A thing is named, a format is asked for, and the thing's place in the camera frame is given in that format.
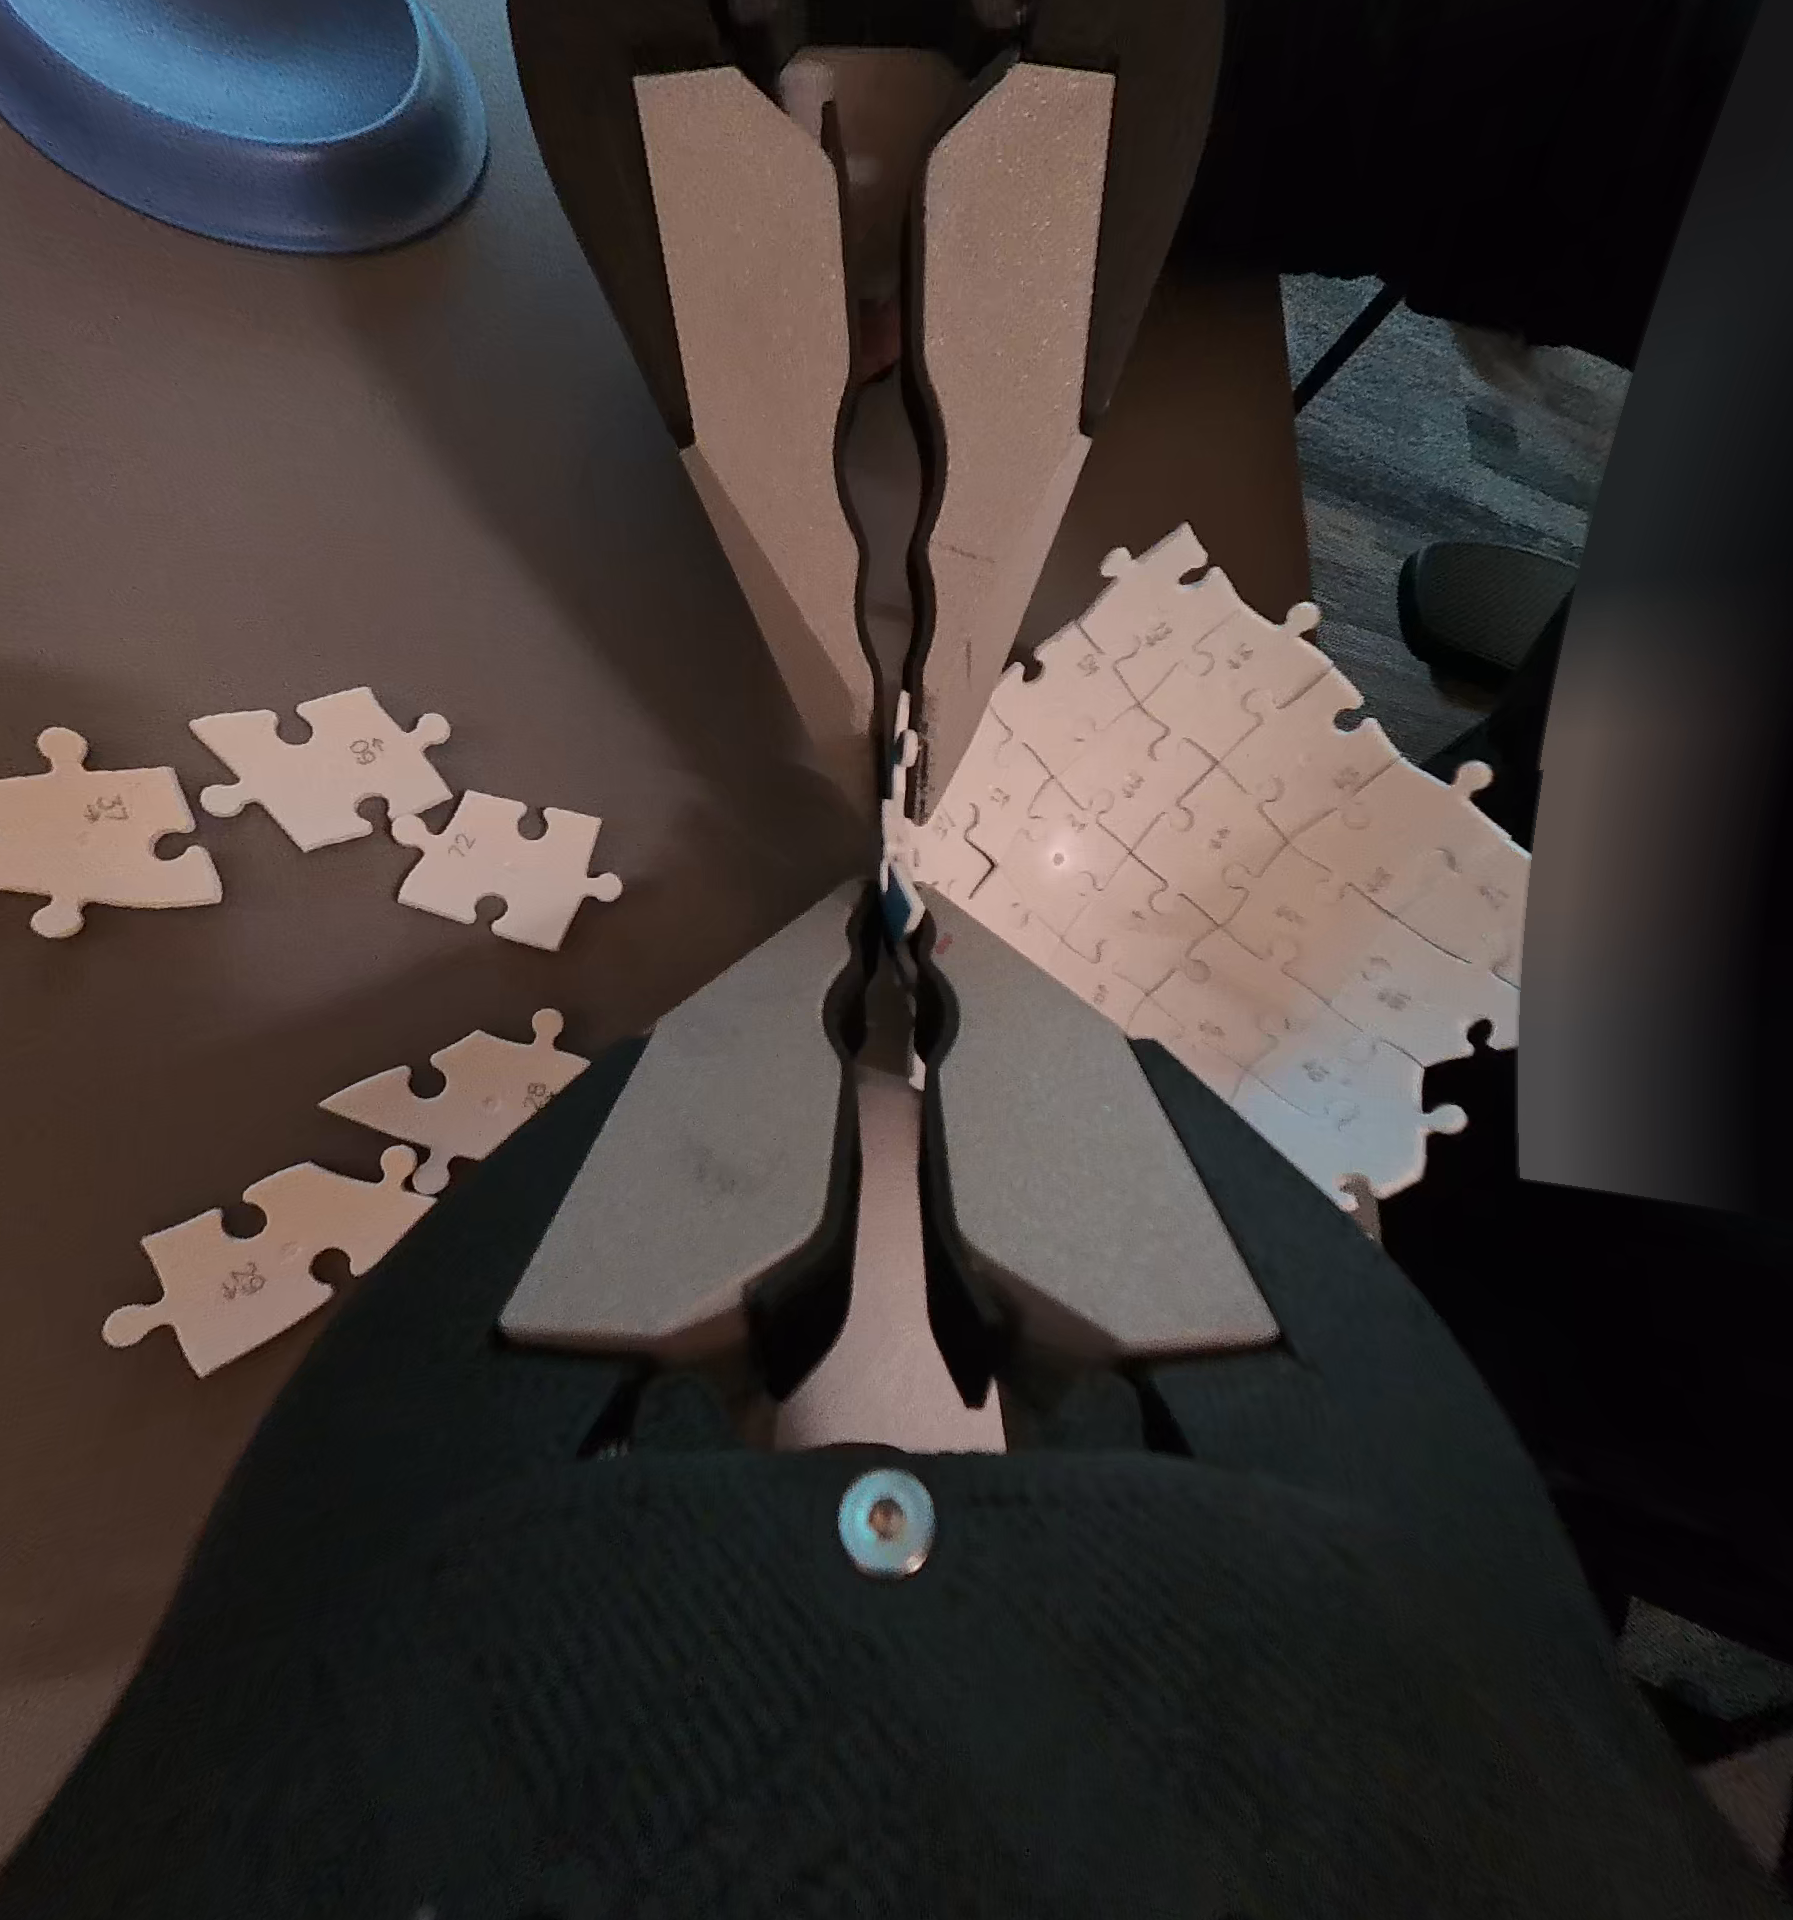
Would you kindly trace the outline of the white puzzle piece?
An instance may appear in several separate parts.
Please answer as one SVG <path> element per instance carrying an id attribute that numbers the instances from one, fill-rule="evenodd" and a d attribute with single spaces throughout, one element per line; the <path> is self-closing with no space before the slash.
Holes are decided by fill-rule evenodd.
<path id="1" fill-rule="evenodd" d="M 443 1074 L 443 1092 L 412 1092 L 412 1068 L 385 1068 L 322 1095 L 320 1111 L 421 1149 L 412 1191 L 435 1196 L 443 1193 L 452 1162 L 487 1162 L 588 1074 L 584 1055 L 556 1047 L 559 1032 L 562 1015 L 538 1007 L 529 1047 L 473 1032 L 435 1051 L 430 1066 Z"/>
<path id="2" fill-rule="evenodd" d="M 377 1157 L 377 1181 L 285 1166 L 244 1191 L 244 1204 L 265 1214 L 251 1240 L 233 1237 L 221 1214 L 145 1237 L 162 1299 L 106 1313 L 100 1340 L 136 1346 L 169 1328 L 199 1378 L 251 1357 L 328 1305 L 314 1278 L 320 1255 L 344 1251 L 362 1278 L 430 1214 L 435 1196 L 406 1191 L 412 1171 L 406 1143 Z"/>
<path id="3" fill-rule="evenodd" d="M 303 744 L 285 744 L 268 709 L 189 722 L 235 773 L 235 782 L 199 789 L 212 818 L 235 818 L 244 807 L 258 807 L 301 852 L 322 852 L 369 831 L 369 818 L 358 808 L 362 801 L 385 801 L 390 818 L 447 807 L 452 789 L 430 767 L 430 751 L 452 734 L 443 714 L 427 714 L 402 730 L 363 683 L 310 698 L 296 714 L 310 722 Z"/>
<path id="4" fill-rule="evenodd" d="M 192 812 L 176 767 L 88 767 L 88 738 L 70 727 L 35 734 L 47 773 L 0 778 L 0 891 L 47 898 L 33 910 L 41 937 L 84 930 L 88 901 L 212 908 L 218 863 L 202 846 L 157 856 Z"/>
<path id="5" fill-rule="evenodd" d="M 392 841 L 421 852 L 399 888 L 402 908 L 478 923 L 478 901 L 501 898 L 501 937 L 559 950 L 588 898 L 613 901 L 618 876 L 592 876 L 599 818 L 547 807 L 547 831 L 523 836 L 523 801 L 466 789 L 443 829 L 399 812 Z"/>

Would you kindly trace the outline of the joined puzzle pieces strip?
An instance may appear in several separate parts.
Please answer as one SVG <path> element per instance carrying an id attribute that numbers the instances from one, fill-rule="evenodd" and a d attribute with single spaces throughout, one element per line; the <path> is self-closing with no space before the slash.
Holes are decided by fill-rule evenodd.
<path id="1" fill-rule="evenodd" d="M 921 986 L 917 986 L 921 979 L 917 935 L 924 930 L 924 898 L 921 898 L 917 876 L 910 876 L 917 831 L 910 831 L 910 808 L 906 808 L 917 760 L 921 760 L 921 734 L 910 727 L 910 696 L 897 691 L 897 698 L 890 698 L 890 738 L 886 738 L 886 760 L 884 760 L 880 898 L 884 898 L 884 930 L 886 930 L 890 967 L 897 967 L 897 979 L 902 979 L 906 1007 L 910 1007 L 906 1084 L 910 1084 L 910 1092 L 924 1092 L 928 1066 L 924 1066 L 924 1047 L 921 1047 Z"/>

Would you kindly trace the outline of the partly built white puzzle ball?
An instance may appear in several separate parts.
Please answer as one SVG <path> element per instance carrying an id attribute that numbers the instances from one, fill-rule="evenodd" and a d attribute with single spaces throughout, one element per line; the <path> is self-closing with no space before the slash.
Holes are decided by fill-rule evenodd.
<path id="1" fill-rule="evenodd" d="M 1528 852 L 1342 714 L 1317 606 L 1258 615 L 1181 522 L 1007 668 L 910 876 L 1159 1041 L 1342 1209 L 1425 1181 L 1425 1074 L 1518 1047 Z"/>

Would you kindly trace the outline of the black office chair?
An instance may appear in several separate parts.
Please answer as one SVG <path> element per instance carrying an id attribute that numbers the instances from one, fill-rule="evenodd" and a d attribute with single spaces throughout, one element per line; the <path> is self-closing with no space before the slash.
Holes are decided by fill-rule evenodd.
<path id="1" fill-rule="evenodd" d="M 1457 683 L 1505 683 L 1572 602 L 1575 563 L 1497 539 L 1429 539 L 1395 580 L 1404 646 Z"/>

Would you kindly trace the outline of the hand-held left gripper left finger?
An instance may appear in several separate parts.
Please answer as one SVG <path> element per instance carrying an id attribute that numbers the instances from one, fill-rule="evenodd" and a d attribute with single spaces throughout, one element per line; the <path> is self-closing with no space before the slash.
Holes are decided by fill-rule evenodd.
<path id="1" fill-rule="evenodd" d="M 772 1402 L 812 1372 L 851 1305 L 872 935 L 872 891 L 842 883 L 651 1029 L 507 1340 L 708 1365 Z"/>

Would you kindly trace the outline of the blue plastic ball stand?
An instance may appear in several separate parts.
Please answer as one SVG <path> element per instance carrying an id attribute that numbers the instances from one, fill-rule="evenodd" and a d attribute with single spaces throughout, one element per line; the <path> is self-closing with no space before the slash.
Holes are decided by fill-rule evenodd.
<path id="1" fill-rule="evenodd" d="M 418 241 L 488 151 L 418 0 L 0 0 L 0 117 L 145 216 L 280 256 Z"/>

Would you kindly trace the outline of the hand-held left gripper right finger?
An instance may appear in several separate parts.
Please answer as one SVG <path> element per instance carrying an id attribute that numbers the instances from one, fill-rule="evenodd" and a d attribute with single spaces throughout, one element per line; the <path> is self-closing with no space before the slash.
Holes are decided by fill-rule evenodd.
<path id="1" fill-rule="evenodd" d="M 963 1402 L 1282 1336 L 1135 1051 L 977 916 L 917 935 L 921 1216 Z"/>

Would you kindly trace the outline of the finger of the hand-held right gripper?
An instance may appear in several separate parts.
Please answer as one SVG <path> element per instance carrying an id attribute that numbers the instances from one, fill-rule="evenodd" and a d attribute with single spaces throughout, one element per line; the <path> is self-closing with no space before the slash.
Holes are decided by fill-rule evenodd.
<path id="1" fill-rule="evenodd" d="M 910 696 L 928 818 L 997 691 L 1088 461 L 1113 78 L 1007 65 L 932 142 L 921 190 L 921 373 L 940 425 L 928 646 Z"/>
<path id="2" fill-rule="evenodd" d="M 682 473 L 812 738 L 872 730 L 836 492 L 851 302 L 836 172 L 735 65 L 634 81 L 688 389 Z"/>

